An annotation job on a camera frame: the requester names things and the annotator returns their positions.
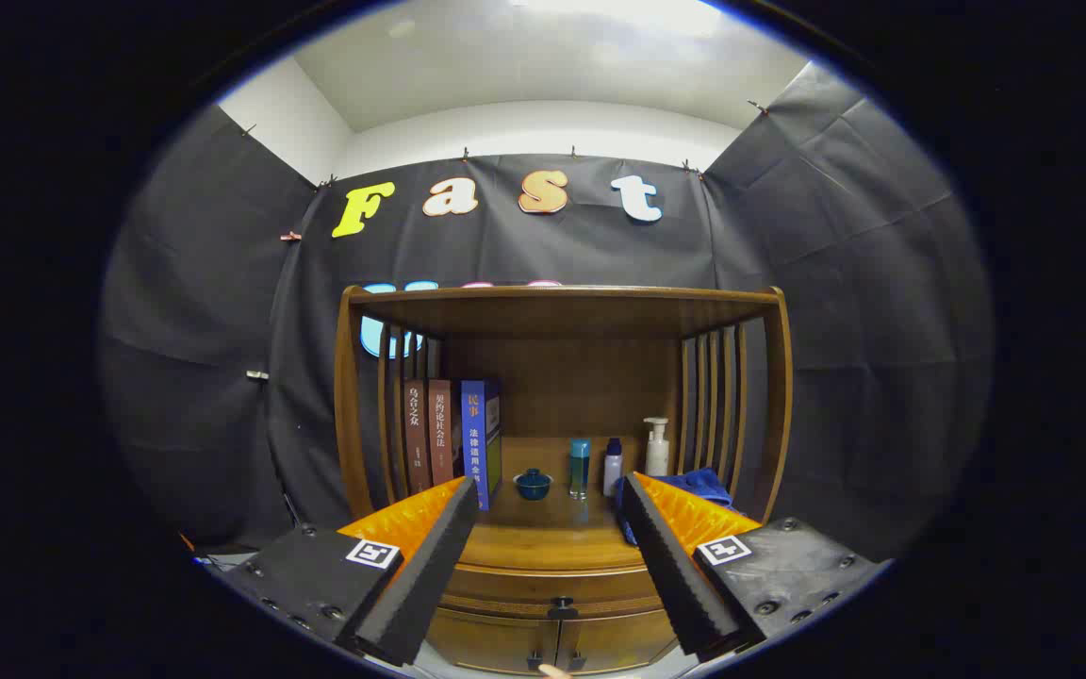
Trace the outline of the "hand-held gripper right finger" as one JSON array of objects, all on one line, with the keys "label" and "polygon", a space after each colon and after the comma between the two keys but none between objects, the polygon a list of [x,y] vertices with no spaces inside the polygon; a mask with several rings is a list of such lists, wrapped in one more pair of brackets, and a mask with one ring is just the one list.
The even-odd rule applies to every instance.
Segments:
[{"label": "hand-held gripper right finger", "polygon": [[784,640],[888,569],[807,521],[761,525],[645,474],[620,496],[678,644],[699,661]]}]

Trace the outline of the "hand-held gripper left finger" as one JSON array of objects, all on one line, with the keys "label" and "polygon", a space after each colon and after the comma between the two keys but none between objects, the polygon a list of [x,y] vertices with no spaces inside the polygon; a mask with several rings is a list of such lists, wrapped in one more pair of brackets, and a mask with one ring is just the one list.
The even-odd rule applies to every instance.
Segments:
[{"label": "hand-held gripper left finger", "polygon": [[411,665],[478,512],[473,481],[455,478],[343,528],[303,524],[222,580],[323,643]]}]

